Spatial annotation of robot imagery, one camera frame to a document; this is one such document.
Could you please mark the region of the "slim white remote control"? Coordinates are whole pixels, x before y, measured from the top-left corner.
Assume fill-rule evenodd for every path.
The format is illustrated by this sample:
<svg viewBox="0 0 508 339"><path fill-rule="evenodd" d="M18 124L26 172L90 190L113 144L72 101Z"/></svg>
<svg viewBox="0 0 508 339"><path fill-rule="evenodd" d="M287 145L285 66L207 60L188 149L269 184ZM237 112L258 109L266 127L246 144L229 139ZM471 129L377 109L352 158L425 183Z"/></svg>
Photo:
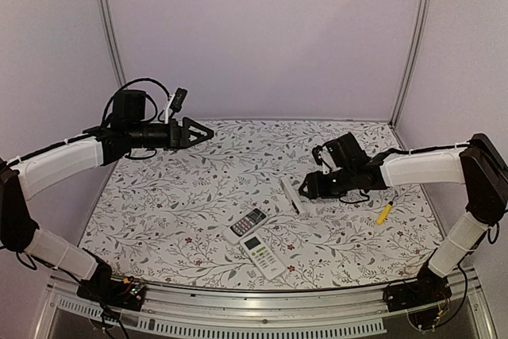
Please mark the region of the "slim white remote control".
<svg viewBox="0 0 508 339"><path fill-rule="evenodd" d="M280 186L283 190L283 193L293 211L302 219L307 219L309 217L309 212L302 204L299 196L291 185L291 182L288 178L281 178L279 180Z"/></svg>

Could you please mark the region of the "yellow pry tool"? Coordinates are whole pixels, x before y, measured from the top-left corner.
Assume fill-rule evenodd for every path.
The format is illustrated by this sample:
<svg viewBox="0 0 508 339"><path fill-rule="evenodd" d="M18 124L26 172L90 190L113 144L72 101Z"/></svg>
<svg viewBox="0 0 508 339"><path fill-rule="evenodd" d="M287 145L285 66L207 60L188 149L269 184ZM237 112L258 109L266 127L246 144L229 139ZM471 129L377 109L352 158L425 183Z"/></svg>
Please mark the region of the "yellow pry tool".
<svg viewBox="0 0 508 339"><path fill-rule="evenodd" d="M377 225L382 225L387 220L387 217L388 217L389 213L391 212L392 208L393 208L393 202L388 202L388 204L385 206L385 208L383 209L383 211L381 212L381 214L378 216L378 218L376 220Z"/></svg>

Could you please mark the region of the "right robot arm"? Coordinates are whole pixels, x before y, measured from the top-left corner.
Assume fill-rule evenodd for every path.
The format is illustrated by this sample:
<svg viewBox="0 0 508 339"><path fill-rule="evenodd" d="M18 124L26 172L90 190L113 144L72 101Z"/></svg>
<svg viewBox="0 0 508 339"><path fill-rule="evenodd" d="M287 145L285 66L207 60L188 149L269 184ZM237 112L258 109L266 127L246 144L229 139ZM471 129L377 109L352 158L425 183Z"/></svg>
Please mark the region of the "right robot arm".
<svg viewBox="0 0 508 339"><path fill-rule="evenodd" d="M460 143L389 148L374 156L360 147L352 133L346 133L315 147L313 155L321 170L306 175L298 189L308 199L339 199L351 191L367 195L409 185L425 190L464 189L464 212L411 285L410 297L418 304L440 293L441 281L507 213L507 162L484 133Z"/></svg>

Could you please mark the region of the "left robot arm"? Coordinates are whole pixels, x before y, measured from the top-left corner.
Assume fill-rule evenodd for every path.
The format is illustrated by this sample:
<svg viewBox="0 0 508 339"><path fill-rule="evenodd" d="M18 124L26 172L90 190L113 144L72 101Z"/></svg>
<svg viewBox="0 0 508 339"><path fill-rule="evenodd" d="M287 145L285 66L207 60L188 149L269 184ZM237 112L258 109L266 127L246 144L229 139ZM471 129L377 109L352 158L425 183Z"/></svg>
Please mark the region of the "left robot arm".
<svg viewBox="0 0 508 339"><path fill-rule="evenodd" d="M152 101L146 91L122 87L107 102L99 125L46 148L1 162L1 244L52 268L87 281L100 302L112 302L118 287L111 268L96 256L43 229L31 218L27 202L45 189L83 171L105 167L132 151L181 150L208 141L214 131L188 117L177 121L187 91L167 93L162 110L146 117Z"/></svg>

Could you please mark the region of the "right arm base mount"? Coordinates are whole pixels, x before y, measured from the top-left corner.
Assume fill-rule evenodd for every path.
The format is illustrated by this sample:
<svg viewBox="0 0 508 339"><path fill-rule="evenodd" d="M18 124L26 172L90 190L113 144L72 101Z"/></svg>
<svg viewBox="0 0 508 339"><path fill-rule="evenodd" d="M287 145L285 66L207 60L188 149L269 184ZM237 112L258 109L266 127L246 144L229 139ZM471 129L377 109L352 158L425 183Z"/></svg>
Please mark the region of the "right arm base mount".
<svg viewBox="0 0 508 339"><path fill-rule="evenodd" d="M389 312L405 311L408 322L418 331L434 330L449 311L452 291L447 279L405 280L389 283L383 301Z"/></svg>

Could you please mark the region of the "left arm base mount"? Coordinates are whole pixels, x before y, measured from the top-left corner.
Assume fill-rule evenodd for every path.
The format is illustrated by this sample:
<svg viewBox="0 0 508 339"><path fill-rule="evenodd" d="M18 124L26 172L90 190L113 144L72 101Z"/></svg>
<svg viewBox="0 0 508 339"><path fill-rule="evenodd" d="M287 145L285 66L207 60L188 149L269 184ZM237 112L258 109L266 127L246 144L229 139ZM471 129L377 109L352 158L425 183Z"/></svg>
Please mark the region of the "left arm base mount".
<svg viewBox="0 0 508 339"><path fill-rule="evenodd" d="M82 299L137 312L143 306L145 294L145 283L133 277L118 280L108 275L84 280L77 290L77 296Z"/></svg>

